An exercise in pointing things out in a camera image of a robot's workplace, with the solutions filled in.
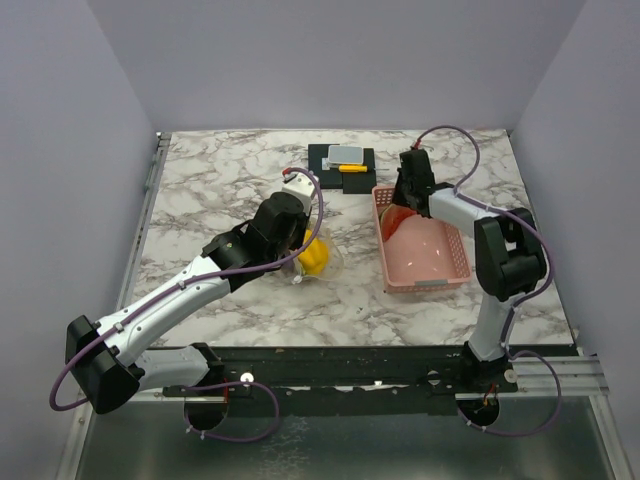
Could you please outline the red toy watermelon slice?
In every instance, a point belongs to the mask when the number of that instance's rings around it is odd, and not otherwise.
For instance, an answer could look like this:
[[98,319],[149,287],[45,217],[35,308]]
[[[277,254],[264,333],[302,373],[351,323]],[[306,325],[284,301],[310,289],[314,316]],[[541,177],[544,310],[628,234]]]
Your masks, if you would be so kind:
[[397,231],[400,224],[415,214],[415,211],[404,206],[391,204],[386,207],[379,215],[382,241],[388,241]]

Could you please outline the yellow toy bell pepper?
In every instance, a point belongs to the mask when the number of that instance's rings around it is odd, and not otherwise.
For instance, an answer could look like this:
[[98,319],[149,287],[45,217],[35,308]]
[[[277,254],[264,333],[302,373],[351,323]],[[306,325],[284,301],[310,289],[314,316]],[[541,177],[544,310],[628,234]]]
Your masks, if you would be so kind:
[[302,271],[307,275],[321,275],[329,263],[329,247],[318,234],[297,257]]

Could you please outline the clear polka dot zip bag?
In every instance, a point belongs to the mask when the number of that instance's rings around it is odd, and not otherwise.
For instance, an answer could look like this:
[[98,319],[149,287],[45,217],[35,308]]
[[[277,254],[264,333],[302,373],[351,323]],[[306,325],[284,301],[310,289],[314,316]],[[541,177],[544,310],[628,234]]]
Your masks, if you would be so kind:
[[291,283],[303,281],[336,281],[344,269],[344,258],[335,245],[331,230],[321,222],[321,227],[310,246],[295,259],[285,263],[278,276]]

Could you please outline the pink perforated plastic basket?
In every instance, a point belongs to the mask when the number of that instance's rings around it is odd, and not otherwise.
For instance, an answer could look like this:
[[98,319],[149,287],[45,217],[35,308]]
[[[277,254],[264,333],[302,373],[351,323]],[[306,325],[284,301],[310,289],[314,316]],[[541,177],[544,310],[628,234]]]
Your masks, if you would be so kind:
[[393,188],[373,188],[373,219],[388,294],[456,289],[469,282],[472,267],[458,229],[415,214],[404,220],[393,236],[382,241],[379,215],[391,205]]

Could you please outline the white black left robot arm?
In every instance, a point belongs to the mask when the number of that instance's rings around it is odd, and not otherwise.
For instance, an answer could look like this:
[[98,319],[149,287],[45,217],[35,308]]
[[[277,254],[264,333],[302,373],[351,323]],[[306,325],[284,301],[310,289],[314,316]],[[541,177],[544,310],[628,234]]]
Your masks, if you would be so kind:
[[187,385],[206,395],[221,371],[198,347],[179,349],[164,361],[148,361],[148,349],[197,310],[276,271],[302,247],[313,193],[282,188],[254,217],[219,234],[173,278],[141,300],[92,322],[81,315],[66,330],[65,370],[98,414],[112,412],[139,391]]

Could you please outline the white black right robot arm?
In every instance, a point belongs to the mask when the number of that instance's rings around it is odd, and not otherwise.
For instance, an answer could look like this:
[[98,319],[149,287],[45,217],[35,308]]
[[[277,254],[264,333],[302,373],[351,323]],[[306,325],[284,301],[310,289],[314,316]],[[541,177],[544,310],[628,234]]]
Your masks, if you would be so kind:
[[400,155],[392,203],[449,224],[474,241],[476,278],[483,290],[477,322],[465,343],[459,378],[469,390],[491,384],[507,363],[506,343],[517,306],[547,277],[548,263],[532,212],[486,205],[438,182],[428,154]]

